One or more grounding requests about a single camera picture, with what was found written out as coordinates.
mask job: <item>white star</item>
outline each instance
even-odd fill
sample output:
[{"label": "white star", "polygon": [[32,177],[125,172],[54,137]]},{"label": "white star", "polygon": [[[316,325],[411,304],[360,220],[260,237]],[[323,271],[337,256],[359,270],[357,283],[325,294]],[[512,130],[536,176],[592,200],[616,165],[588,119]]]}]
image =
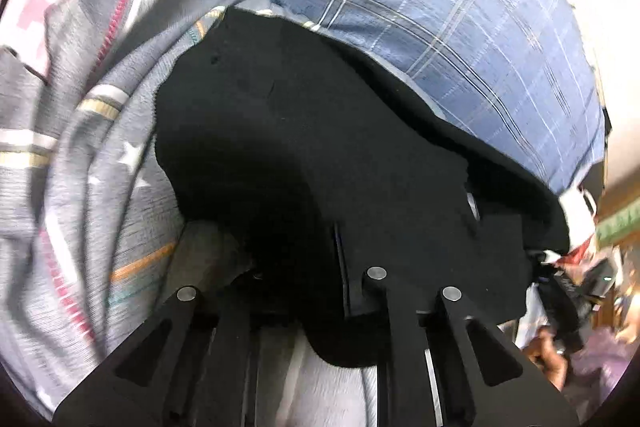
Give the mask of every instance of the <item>white star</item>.
[{"label": "white star", "polygon": [[133,185],[133,191],[135,192],[138,188],[150,187],[147,182],[142,179],[142,170],[136,176],[136,183]]},{"label": "white star", "polygon": [[118,163],[122,163],[129,169],[129,174],[133,174],[140,165],[142,159],[143,148],[142,145],[133,147],[128,141],[124,142],[124,154],[122,158],[118,160]]}]

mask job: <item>black fabric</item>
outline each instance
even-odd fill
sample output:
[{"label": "black fabric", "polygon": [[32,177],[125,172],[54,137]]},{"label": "black fabric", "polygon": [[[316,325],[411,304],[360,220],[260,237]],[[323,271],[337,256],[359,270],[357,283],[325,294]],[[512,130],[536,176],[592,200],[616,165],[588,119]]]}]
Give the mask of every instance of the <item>black fabric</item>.
[{"label": "black fabric", "polygon": [[308,332],[379,311],[361,288],[369,266],[420,288],[420,309],[454,285],[512,319],[525,311],[525,248],[568,249],[542,183],[360,51],[285,20],[228,10],[178,59],[156,117],[181,212],[243,240]]}]

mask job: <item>human hand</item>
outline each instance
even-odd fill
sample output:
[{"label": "human hand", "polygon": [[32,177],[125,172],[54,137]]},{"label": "human hand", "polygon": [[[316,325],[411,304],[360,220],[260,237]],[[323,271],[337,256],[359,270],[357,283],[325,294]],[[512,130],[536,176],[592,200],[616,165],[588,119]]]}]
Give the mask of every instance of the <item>human hand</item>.
[{"label": "human hand", "polygon": [[564,379],[568,362],[562,355],[558,355],[553,344],[553,335],[549,328],[542,327],[536,337],[526,346],[522,352],[535,363],[545,374],[558,391],[564,387]]}]

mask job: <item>blue plaid fabric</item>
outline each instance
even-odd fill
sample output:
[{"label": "blue plaid fabric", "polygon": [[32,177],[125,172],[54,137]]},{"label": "blue plaid fabric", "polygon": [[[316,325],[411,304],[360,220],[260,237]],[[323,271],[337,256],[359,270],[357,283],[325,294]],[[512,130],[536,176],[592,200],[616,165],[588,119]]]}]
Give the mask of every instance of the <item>blue plaid fabric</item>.
[{"label": "blue plaid fabric", "polygon": [[274,0],[385,58],[447,120],[556,192],[604,155],[604,122],[566,0]]}]

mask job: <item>round metal bolt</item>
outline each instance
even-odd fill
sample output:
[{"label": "round metal bolt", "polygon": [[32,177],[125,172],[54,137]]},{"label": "round metal bolt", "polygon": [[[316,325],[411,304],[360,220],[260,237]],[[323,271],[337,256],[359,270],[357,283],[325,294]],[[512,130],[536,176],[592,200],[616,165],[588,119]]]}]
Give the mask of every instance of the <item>round metal bolt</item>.
[{"label": "round metal bolt", "polygon": [[386,277],[386,270],[382,266],[372,266],[367,270],[370,279],[380,281]]},{"label": "round metal bolt", "polygon": [[178,290],[178,301],[193,301],[197,294],[196,288],[193,286],[183,286]]},{"label": "round metal bolt", "polygon": [[444,298],[449,299],[450,301],[458,301],[462,297],[462,292],[456,288],[455,286],[447,286],[442,290],[442,295]]}]

